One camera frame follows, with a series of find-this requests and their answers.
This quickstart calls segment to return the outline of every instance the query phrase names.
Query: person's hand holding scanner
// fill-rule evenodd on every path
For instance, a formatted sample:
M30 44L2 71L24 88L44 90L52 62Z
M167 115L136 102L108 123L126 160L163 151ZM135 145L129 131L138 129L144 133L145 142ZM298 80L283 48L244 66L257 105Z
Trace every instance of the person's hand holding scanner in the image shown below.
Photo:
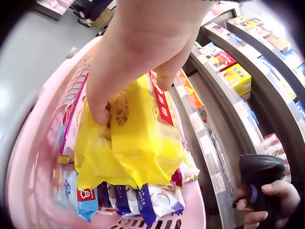
M106 125L107 101L150 70L167 91L186 62L204 16L215 2L117 0L116 13L92 57L87 101Z
M295 189L295 187L282 180L276 180L271 184L266 184L262 186L262 192L264 194L273 196L276 195L281 199L281 209L279 210L278 220L276 222L276 228L281 229L287 223L289 217L296 210L299 202L300 196ZM237 190L237 194L240 197L246 195L246 191L243 188ZM253 212L250 205L248 205L246 199L242 199L237 203L238 210L248 209L251 212L245 215L244 218L244 229L255 229L258 227L259 223L265 220L268 216L268 212Z

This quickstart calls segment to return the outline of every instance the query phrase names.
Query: pink shopping basket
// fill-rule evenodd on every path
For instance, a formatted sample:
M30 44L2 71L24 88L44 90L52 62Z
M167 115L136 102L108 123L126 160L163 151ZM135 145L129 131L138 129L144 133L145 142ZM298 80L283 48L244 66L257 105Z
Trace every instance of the pink shopping basket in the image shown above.
M24 123L13 149L6 178L6 205L18 229L140 229L142 218L123 219L119 215L95 215L89 223L53 204L53 171L57 159L61 98L77 74L84 74L101 37L86 44L66 59L43 86L37 103ZM67 96L73 97L71 90ZM183 190L186 208L181 216L166 216L151 228L205 229L205 209L198 182L189 182Z

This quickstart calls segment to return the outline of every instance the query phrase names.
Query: black pants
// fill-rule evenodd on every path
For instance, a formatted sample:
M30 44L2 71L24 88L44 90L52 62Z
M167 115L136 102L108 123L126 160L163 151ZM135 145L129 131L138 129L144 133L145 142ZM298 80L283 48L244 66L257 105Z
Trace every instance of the black pants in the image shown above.
M93 0L83 11L86 19L95 21L113 0Z

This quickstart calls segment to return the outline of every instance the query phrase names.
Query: supermarket floor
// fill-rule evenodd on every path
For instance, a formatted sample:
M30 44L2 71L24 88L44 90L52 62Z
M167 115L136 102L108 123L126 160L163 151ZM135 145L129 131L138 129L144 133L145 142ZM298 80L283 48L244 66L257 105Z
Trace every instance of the supermarket floor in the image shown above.
M27 13L0 52L0 140L18 108L65 60L72 47L82 48L99 31L77 22L72 9L56 21Z

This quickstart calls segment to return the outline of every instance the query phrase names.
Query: barcode scanner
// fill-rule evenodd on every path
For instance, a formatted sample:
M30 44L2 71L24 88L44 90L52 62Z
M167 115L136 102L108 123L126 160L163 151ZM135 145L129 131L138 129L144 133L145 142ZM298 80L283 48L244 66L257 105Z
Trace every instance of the barcode scanner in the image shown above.
M275 156L244 154L239 158L241 182L248 188L247 201L255 212L267 211L268 217L258 228L274 229L281 200L262 192L262 185L270 184L285 177L288 165Z

